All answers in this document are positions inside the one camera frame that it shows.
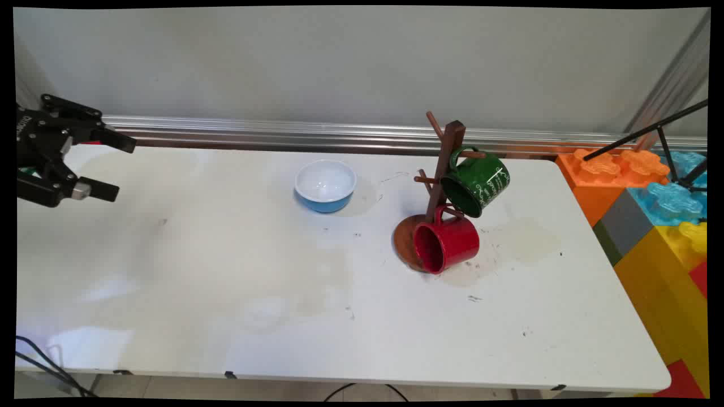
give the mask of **wall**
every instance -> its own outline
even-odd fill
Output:
[[[431,109],[469,127],[620,132],[704,12],[15,8],[13,19],[16,69],[47,77],[30,86],[106,114],[426,125]]]
[[[699,87],[693,98],[686,104],[686,107],[697,104],[704,99],[709,98],[709,80]],[[708,117],[709,107],[705,107],[701,110],[690,114],[689,116],[682,117],[681,119],[671,123],[664,127],[665,135],[672,135],[675,137],[707,137],[708,135]]]

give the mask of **mug handle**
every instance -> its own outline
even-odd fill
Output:
[[[475,151],[476,153],[479,152],[477,147],[475,146],[462,146],[458,148],[457,150],[453,151],[452,154],[450,154],[450,171],[457,172],[458,171],[458,157],[460,156],[460,153],[467,149],[471,149],[472,151]]]
[[[456,211],[458,211],[458,212],[462,212],[460,209],[458,209],[457,207],[455,207],[455,205],[453,205],[452,203],[446,203],[446,204],[443,204],[443,205],[438,206],[438,207],[435,209],[435,225],[436,225],[436,226],[440,226],[440,225],[442,224],[442,211],[444,211],[445,208],[447,208],[447,207],[449,207],[449,206],[451,206],[454,210],[456,210]]]

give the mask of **green mug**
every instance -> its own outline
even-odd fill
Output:
[[[453,205],[465,215],[477,218],[502,190],[510,184],[510,173],[494,154],[484,159],[467,158],[458,163],[458,156],[474,146],[462,146],[450,154],[450,171],[440,178],[440,185]]]

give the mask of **lego block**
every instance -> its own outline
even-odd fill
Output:
[[[586,179],[589,177],[580,177],[573,171],[575,162],[571,162],[572,158],[573,156],[570,154],[559,154],[555,163],[558,164],[563,177],[568,181],[568,186],[571,187],[573,196],[576,197],[589,225],[593,227],[623,192],[623,186],[612,182],[587,181]]]
[[[676,174],[679,177],[683,177],[690,173],[697,165],[704,161],[704,156],[698,153],[680,153],[674,151],[671,153],[671,161],[674,163]],[[700,188],[707,187],[707,171],[704,171],[700,176],[694,180],[694,186]],[[702,217],[707,217],[707,193],[695,192],[691,194],[691,197],[703,205]]]
[[[628,151],[614,157],[609,153],[584,161],[591,153],[578,149],[558,154],[558,164],[591,227],[601,220],[626,187],[643,188],[652,181],[668,183],[668,167],[649,151]]]
[[[707,359],[707,300],[691,279],[683,278],[673,289],[666,288],[654,294],[650,310],[682,358]]]
[[[701,263],[695,269],[689,272],[691,280],[702,292],[704,298],[707,298],[707,262]]]
[[[705,228],[704,222],[698,226],[656,226],[614,270],[662,358],[667,362],[683,359],[708,395],[707,300],[689,274],[693,260],[687,258],[691,252],[702,255],[693,249],[693,240],[697,240],[699,251],[705,250],[701,234]]]
[[[633,306],[651,307],[654,295],[665,287],[662,273],[674,273],[678,263],[663,236],[652,228],[614,267]]]
[[[654,225],[678,226],[682,222],[699,223],[703,205],[691,197],[691,192],[679,184],[650,183],[635,188],[631,195]]]
[[[666,366],[671,375],[671,386],[654,394],[654,397],[669,398],[704,398],[704,394],[696,385],[694,378],[686,367],[684,361],[676,361]]]
[[[681,185],[650,183],[626,188],[601,218],[613,244],[625,256],[655,225],[697,224],[702,205]]]
[[[681,359],[681,352],[671,343],[666,331],[664,331],[652,310],[649,307],[640,306],[636,308],[636,312],[639,314],[639,318],[641,318],[641,322],[649,333],[651,341],[654,343],[664,364],[668,365]]]
[[[598,221],[598,223],[593,226],[593,233],[596,235],[598,242],[601,244],[603,252],[606,253],[606,257],[608,257],[608,261],[611,263],[611,266],[615,266],[616,263],[621,260],[621,254],[618,253],[618,250],[616,249],[613,240],[611,240],[611,237],[608,235],[608,231],[602,224],[602,221]]]
[[[601,218],[603,227],[622,257],[654,227],[633,194],[633,189],[626,188]]]
[[[701,164],[706,157],[699,153],[687,152],[681,153],[679,151],[673,151],[671,153],[671,161],[674,163],[674,169],[676,174],[681,178],[690,173],[697,165]],[[694,184],[707,184],[707,172],[704,171],[700,176],[694,180]]]
[[[661,163],[661,157],[651,151],[625,150],[613,162],[620,167],[620,176],[626,179],[627,187],[643,188],[650,182],[667,179],[669,167]]]
[[[663,240],[687,271],[707,259],[707,223],[682,222],[677,227],[656,226]]]

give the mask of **bowl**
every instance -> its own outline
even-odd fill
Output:
[[[294,190],[308,208],[328,213],[344,208],[356,186],[357,174],[347,164],[323,159],[299,170]]]

